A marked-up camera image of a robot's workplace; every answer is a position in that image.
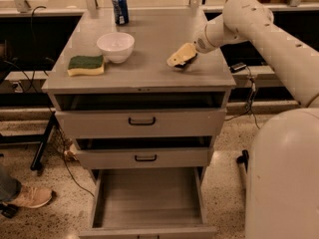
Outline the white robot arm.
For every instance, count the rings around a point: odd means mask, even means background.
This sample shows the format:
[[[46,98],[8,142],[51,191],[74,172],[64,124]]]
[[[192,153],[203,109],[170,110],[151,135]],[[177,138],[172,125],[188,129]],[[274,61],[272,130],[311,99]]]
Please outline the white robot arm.
[[[227,0],[191,42],[168,59],[184,67],[197,54],[248,41],[264,63],[258,85],[285,89],[297,103],[259,130],[246,161],[245,239],[319,239],[319,54],[274,23],[258,0]]]

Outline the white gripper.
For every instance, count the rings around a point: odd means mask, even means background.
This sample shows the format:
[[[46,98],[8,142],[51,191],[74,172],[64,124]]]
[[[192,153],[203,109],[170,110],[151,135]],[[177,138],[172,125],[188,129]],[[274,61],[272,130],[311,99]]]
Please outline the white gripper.
[[[167,64],[173,67],[183,63],[186,60],[195,58],[197,52],[206,54],[213,50],[213,47],[208,42],[203,30],[197,31],[193,37],[193,43],[183,44],[176,52],[174,52],[167,60]]]

